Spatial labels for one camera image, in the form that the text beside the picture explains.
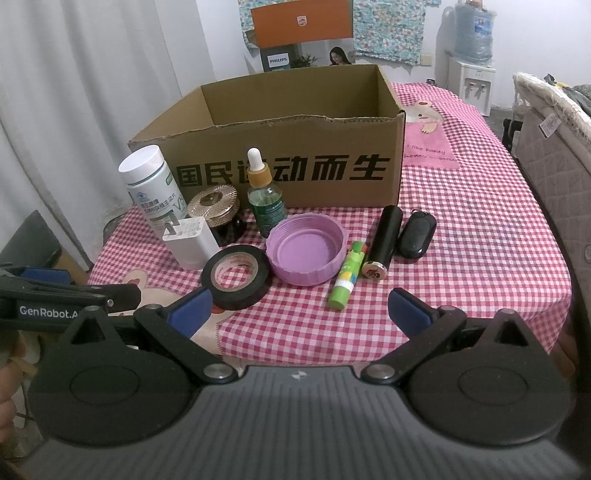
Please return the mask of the person's left hand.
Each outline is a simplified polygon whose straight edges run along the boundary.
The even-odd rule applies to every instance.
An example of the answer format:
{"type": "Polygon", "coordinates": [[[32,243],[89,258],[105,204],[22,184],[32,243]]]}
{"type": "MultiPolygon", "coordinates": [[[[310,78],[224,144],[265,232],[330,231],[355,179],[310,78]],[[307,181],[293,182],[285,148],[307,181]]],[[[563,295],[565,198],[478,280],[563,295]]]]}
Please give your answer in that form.
{"type": "Polygon", "coordinates": [[[0,370],[0,442],[6,442],[14,432],[17,409],[12,397],[21,385],[23,373],[20,367],[9,360],[0,370]]]}

